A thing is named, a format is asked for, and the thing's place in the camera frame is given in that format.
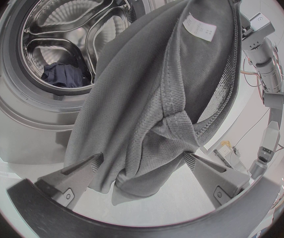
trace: clothing label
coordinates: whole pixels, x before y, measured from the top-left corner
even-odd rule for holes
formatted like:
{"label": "clothing label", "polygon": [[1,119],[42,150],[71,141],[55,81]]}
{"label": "clothing label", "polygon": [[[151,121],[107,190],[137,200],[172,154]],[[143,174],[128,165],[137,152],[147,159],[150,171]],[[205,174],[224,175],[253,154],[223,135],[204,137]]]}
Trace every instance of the clothing label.
{"label": "clothing label", "polygon": [[195,19],[191,14],[183,22],[187,31],[192,35],[211,42],[217,26],[210,25]]}

